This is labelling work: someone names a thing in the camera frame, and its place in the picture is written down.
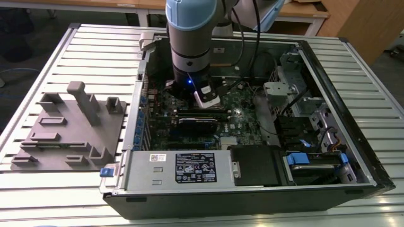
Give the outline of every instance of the black plastic cover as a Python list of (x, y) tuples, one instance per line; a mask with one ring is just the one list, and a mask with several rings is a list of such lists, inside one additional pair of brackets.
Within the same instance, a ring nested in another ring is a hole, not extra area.
[(238, 163), (240, 178), (236, 186), (288, 186), (285, 165), (278, 146), (233, 145), (229, 147), (232, 161)]

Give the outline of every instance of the metal bracket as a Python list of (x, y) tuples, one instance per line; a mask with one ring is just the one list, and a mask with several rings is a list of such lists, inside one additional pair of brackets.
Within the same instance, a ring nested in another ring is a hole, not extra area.
[(138, 38), (138, 46), (141, 51), (149, 50), (154, 45), (154, 33), (153, 32), (142, 32)]
[(266, 94), (266, 99), (273, 107), (282, 106), (285, 104), (288, 95), (296, 94), (296, 90), (282, 82), (264, 83), (264, 91)]

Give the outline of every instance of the blue latch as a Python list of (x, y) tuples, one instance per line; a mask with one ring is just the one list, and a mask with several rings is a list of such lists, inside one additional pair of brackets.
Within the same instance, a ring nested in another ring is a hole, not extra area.
[(305, 140), (300, 140), (300, 142), (302, 143), (302, 145), (309, 148), (310, 147), (310, 144), (305, 142)]
[(348, 157), (344, 153), (340, 154), (340, 158), (344, 164), (349, 163)]
[(292, 153), (285, 159), (289, 165), (309, 164), (309, 157), (305, 153)]
[(101, 168), (100, 177), (113, 177), (113, 168)]

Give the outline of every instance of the aluminum extrusion table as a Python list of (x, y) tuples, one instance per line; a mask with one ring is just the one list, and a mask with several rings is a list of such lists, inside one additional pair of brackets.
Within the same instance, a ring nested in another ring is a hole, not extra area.
[[(141, 32), (160, 28), (72, 26), (57, 45), (25, 99), (0, 137), (1, 226), (401, 226), (404, 223), (404, 110), (362, 62), (349, 43), (337, 38), (264, 35), (308, 41), (345, 105), (364, 132), (397, 188), (366, 200), (349, 201), (322, 212), (190, 219), (128, 221), (105, 204), (98, 173), (13, 173), (10, 160), (41, 112), (44, 92), (65, 91), (82, 81), (98, 100), (118, 96), (130, 103), (137, 86)], [(66, 93), (64, 99), (73, 99)], [(125, 135), (125, 120), (120, 138)], [(116, 160), (122, 143), (118, 143)]]

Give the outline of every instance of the wooden desk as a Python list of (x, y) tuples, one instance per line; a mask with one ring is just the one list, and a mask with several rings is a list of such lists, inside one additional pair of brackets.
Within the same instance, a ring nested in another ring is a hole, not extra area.
[[(148, 27), (149, 14), (165, 14), (165, 0), (0, 0), (0, 7), (136, 13), (141, 27)], [(276, 21), (309, 23), (305, 35), (314, 36), (329, 17), (309, 3), (290, 2), (282, 6)]]
[[(165, 14), (165, 0), (138, 0), (137, 8), (144, 9), (138, 18), (146, 21), (148, 14)], [(310, 3), (290, 2), (282, 6), (276, 21), (309, 23), (305, 35), (314, 36), (328, 17), (329, 13), (317, 11)]]

